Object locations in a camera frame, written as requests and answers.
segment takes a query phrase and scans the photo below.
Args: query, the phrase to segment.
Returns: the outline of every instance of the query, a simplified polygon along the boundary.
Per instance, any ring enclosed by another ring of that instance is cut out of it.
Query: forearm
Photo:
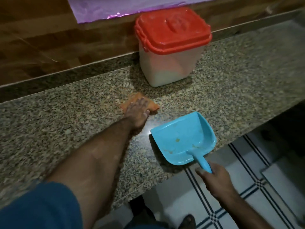
[[[84,143],[47,178],[47,181],[63,183],[74,193],[86,219],[84,228],[93,225],[110,195],[131,128],[127,118],[112,124]]]
[[[270,224],[237,193],[224,197],[220,204],[240,229],[272,229]]]

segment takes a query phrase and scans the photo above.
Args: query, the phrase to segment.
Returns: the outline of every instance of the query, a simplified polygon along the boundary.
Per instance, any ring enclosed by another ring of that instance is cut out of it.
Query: dustpan handle
[[[193,157],[198,162],[198,164],[200,165],[200,167],[202,169],[204,169],[205,171],[207,171],[209,173],[212,173],[210,165],[208,164],[207,160],[202,155],[193,153]]]

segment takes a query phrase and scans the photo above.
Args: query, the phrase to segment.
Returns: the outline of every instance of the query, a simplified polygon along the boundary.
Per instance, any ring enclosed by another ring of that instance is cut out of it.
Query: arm
[[[130,131],[146,122],[147,105],[148,101],[143,98],[131,103],[123,119],[93,136],[47,178],[48,182],[66,185],[74,193],[81,208],[84,229],[93,226],[110,196],[124,145]]]
[[[239,196],[226,169],[218,164],[211,162],[209,164],[212,174],[203,169],[196,169],[196,173],[202,178],[208,191],[231,215],[237,226],[240,229],[272,229],[269,223]]]

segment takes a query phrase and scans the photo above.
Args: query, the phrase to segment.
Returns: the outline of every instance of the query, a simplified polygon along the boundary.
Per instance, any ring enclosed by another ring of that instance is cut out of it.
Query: blue sleeve
[[[41,183],[0,210],[0,228],[82,229],[78,201],[56,182]]]

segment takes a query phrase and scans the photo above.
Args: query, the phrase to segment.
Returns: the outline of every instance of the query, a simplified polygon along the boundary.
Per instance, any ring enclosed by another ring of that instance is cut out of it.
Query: person
[[[131,103],[122,119],[80,146],[35,189],[1,209],[1,228],[92,228],[111,195],[129,134],[143,127],[149,116],[147,106],[148,101],[143,98]],[[196,172],[239,228],[271,228],[238,195],[225,168],[210,165],[213,173]],[[130,204],[134,218],[126,228],[168,228],[166,223],[154,219],[143,199],[137,198]],[[194,217],[187,215],[179,229],[195,227]]]

